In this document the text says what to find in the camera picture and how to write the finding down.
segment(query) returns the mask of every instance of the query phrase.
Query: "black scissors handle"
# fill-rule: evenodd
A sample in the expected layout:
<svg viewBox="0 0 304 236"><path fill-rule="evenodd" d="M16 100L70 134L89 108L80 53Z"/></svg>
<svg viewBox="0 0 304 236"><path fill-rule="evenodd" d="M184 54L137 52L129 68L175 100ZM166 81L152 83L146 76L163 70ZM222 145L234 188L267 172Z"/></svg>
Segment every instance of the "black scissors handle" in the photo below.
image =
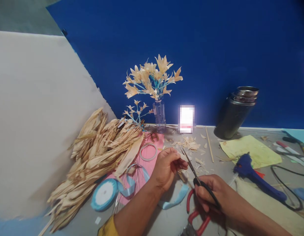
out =
<svg viewBox="0 0 304 236"><path fill-rule="evenodd" d="M194 185L198 185L199 186L199 182L198 182L198 180L196 178L194 178ZM221 210L221 205L220 205L218 199L216 198L216 196L214 195L214 193L212 192L212 190L209 188L209 186L207 184L205 184L203 181L200 181L200 185L202 187L204 187L209 192L209 194L211 195L211 197L215 201L215 205L216 205L217 209Z"/></svg>

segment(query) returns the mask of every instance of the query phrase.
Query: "yellow paper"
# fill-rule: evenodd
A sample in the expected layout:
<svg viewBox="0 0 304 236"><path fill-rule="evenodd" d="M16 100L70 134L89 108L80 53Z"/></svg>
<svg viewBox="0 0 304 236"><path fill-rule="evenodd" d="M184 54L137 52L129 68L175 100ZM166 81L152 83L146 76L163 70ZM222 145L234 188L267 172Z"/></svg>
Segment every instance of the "yellow paper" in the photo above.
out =
<svg viewBox="0 0 304 236"><path fill-rule="evenodd" d="M238 159L243 154L248 152L250 152L250 157L252 159L251 165L254 169L282 162L282 158L279 154L272 151L251 135L240 139L220 142L220 145L229 158L236 158L236 160L233 160L234 164L237 163Z"/></svg>

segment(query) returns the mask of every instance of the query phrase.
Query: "metal lid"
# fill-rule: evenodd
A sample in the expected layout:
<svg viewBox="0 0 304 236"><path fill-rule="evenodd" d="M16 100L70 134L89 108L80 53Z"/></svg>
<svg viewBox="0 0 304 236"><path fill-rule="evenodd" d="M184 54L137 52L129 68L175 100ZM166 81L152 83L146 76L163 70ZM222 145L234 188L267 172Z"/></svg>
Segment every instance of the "metal lid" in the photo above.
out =
<svg viewBox="0 0 304 236"><path fill-rule="evenodd" d="M258 92L258 88L250 86L241 86L237 88L235 94L240 97L256 97Z"/></svg>
<svg viewBox="0 0 304 236"><path fill-rule="evenodd" d="M258 88L250 86L241 86L237 91L231 94L231 99L241 103L253 103L257 99Z"/></svg>

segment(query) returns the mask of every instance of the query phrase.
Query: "hot glue gun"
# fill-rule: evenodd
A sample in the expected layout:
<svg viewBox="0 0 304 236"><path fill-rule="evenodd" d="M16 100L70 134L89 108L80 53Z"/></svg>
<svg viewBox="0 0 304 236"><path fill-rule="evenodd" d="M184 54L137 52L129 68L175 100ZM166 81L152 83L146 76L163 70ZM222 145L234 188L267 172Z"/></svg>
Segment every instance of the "hot glue gun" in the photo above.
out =
<svg viewBox="0 0 304 236"><path fill-rule="evenodd" d="M251 158L249 152L240 157L234 171L238 172L238 175L242 178L248 178L253 183L255 183L263 192L278 200L281 203L284 203L287 200L285 193L276 190L266 181L264 181L251 167Z"/></svg>

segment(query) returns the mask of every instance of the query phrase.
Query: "blue ribbon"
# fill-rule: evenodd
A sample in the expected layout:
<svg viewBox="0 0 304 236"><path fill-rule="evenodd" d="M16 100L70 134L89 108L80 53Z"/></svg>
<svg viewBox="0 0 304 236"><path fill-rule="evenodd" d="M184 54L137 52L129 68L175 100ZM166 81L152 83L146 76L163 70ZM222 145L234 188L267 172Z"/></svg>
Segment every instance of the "blue ribbon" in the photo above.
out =
<svg viewBox="0 0 304 236"><path fill-rule="evenodd" d="M169 202L164 202L164 201L159 201L159 206L163 209L163 210L167 210L173 206L176 206L178 205L179 203L181 203L181 201L185 198L187 192L188 192L188 185L187 184L184 184L180 191L179 191L179 194L176 198L176 200L173 202L173 203L169 203Z"/></svg>
<svg viewBox="0 0 304 236"><path fill-rule="evenodd" d="M150 179L150 176L149 176L147 170L146 170L143 166L140 166L140 165L137 165L137 164L131 165L131 166L127 169L126 173L128 173L128 171L130 170L130 168L133 167L133 166L138 166L138 167L142 168L145 182L147 182L147 181ZM91 207L92 207L93 209L97 210L97 211L104 211L104 210L108 209L108 208L112 205L113 201L115 200L115 198L116 198L116 196L117 196L117 189L118 189L118 191L119 191L124 197L129 197L130 195L132 195L132 194L135 192L136 182L133 180L133 178L131 178L131 177L129 176L129 174L127 174L126 179L127 179L127 182L128 182L128 184L129 184L129 186L130 186L130 187L127 188L127 189L124 189L123 185L122 185L119 181L117 181L117 180L115 180L115 179L106 179L106 180L104 180L99 186L97 186L97 188L96 188L95 191L94 191L93 198L92 198L92 202L91 202ZM98 190L100 189L100 187L101 187L105 182L108 182L108 181L111 182L111 183L113 184L113 187L114 187L113 195L110 197L110 199L109 199L106 203L104 203L103 205L99 206L99 205L96 204L96 201L95 201L95 199L96 199L96 194L97 194ZM180 192L179 192L179 194L178 194L176 200L175 200L173 203L164 202L164 201L159 201L158 205L159 205L163 210L167 210L167 209L169 209L169 208L171 208L171 207L173 207L173 206L178 205L178 204L181 203L181 201L185 198L185 196L186 196L186 194L187 194L187 192L188 192L188 189L189 189L188 185L184 184L184 185L182 186L182 188L180 189Z"/></svg>
<svg viewBox="0 0 304 236"><path fill-rule="evenodd" d="M140 166L140 165L137 165L137 164L133 164L133 165L129 166L126 173L128 173L130 168L133 167L133 166L138 166L138 167L142 168L145 182L147 182L150 179L149 174L146 171L146 169L143 166ZM120 191L120 193L124 197L129 197L131 194L133 194L135 192L136 182L128 174L127 174L127 182L128 182L130 187L127 188L127 189L123 189L124 188L123 185L119 181L117 181L118 190Z"/></svg>

